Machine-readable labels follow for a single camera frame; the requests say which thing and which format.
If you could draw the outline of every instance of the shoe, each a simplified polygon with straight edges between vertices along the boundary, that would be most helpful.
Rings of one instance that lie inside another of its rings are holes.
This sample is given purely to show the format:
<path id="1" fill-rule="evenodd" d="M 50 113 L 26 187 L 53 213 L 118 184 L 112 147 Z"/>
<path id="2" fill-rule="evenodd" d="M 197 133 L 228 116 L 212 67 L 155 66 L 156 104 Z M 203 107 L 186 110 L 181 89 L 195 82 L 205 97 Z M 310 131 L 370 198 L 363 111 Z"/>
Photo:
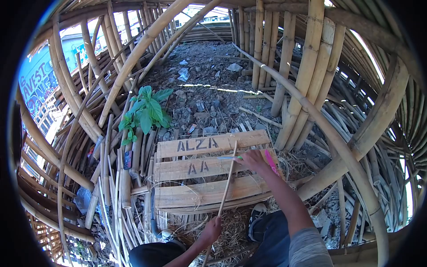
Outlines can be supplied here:
<path id="1" fill-rule="evenodd" d="M 184 251 L 187 250 L 187 247 L 185 246 L 182 239 L 175 235 L 171 229 L 162 231 L 161 235 L 165 242 L 173 242 L 179 245 Z"/>
<path id="2" fill-rule="evenodd" d="M 258 203 L 252 209 L 251 217 L 249 218 L 248 225 L 248 240 L 250 242 L 259 242 L 254 238 L 253 227 L 257 221 L 260 221 L 267 214 L 267 207 L 263 203 Z"/>

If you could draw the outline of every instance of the pink object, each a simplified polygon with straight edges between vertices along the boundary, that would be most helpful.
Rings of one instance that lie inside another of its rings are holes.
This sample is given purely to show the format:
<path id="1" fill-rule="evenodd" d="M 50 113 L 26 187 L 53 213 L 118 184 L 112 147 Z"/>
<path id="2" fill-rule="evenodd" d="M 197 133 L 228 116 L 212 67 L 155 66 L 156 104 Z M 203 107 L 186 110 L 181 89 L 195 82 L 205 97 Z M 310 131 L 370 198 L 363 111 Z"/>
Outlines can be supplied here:
<path id="1" fill-rule="evenodd" d="M 268 152 L 267 149 L 265 150 L 265 154 L 266 154 L 267 162 L 270 165 L 271 169 L 274 171 L 275 174 L 279 175 L 280 177 L 280 174 L 276 169 L 276 164 L 274 164 L 273 158 L 271 157 L 270 152 Z"/>

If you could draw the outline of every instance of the hand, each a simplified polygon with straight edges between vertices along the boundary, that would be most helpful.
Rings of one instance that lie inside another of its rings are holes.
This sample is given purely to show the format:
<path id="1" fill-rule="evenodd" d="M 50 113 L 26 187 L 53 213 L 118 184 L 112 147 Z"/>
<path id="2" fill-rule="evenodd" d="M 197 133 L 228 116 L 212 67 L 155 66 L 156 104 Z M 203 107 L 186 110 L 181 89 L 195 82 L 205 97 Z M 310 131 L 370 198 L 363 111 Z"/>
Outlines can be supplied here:
<path id="1" fill-rule="evenodd" d="M 270 166 L 264 161 L 261 151 L 248 150 L 240 155 L 243 159 L 235 157 L 233 160 L 254 172 L 261 172 L 263 170 L 270 170 Z"/>
<path id="2" fill-rule="evenodd" d="M 221 222 L 221 216 L 215 216 L 206 224 L 205 229 L 196 241 L 202 249 L 211 246 L 218 239 L 222 231 Z"/>

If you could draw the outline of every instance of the leg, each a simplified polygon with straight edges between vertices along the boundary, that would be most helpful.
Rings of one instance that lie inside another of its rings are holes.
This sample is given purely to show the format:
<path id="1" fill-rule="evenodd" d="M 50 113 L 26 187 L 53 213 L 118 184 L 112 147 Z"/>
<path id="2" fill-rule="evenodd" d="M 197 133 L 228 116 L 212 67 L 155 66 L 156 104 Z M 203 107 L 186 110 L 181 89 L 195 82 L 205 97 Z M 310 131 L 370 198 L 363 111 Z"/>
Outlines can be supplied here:
<path id="1" fill-rule="evenodd" d="M 282 211 L 276 211 L 254 221 L 252 237 L 261 242 L 244 267 L 286 267 L 289 264 L 288 222 Z"/>
<path id="2" fill-rule="evenodd" d="M 129 262 L 132 267 L 162 267 L 184 251 L 184 245 L 179 245 L 174 240 L 167 243 L 148 243 L 132 249 Z"/>

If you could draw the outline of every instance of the wooden slat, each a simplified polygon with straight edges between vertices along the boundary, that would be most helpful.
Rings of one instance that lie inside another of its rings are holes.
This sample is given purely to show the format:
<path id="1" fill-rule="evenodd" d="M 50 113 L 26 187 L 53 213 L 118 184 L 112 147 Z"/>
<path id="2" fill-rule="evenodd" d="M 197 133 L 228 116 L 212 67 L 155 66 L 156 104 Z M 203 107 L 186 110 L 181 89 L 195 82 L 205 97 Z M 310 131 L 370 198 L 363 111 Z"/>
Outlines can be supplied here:
<path id="1" fill-rule="evenodd" d="M 234 148 L 237 140 L 238 148 L 269 143 L 265 130 L 249 131 L 235 134 L 207 136 L 200 138 L 173 140 L 157 144 L 157 158 L 187 156 L 201 153 L 212 153 Z"/>
<path id="2" fill-rule="evenodd" d="M 261 150 L 261 154 L 265 159 L 264 150 Z M 274 150 L 269 149 L 270 154 L 278 166 L 277 157 L 274 156 Z M 159 162 L 155 164 L 155 181 L 173 181 L 173 180 L 183 180 L 191 179 L 198 177 L 207 177 L 220 174 L 228 174 L 231 167 L 230 159 L 218 159 L 217 157 L 207 157 L 207 158 L 195 158 L 181 161 L 168 161 L 168 162 Z M 247 170 L 246 167 L 240 164 L 236 164 L 234 167 L 234 172 L 239 172 L 242 170 Z"/>
<path id="3" fill-rule="evenodd" d="M 156 193 L 157 208 L 191 207 L 220 203 L 227 181 L 210 182 L 188 186 L 169 186 L 158 188 Z M 258 175 L 234 179 L 230 200 L 237 200 L 268 192 L 264 180 Z"/>

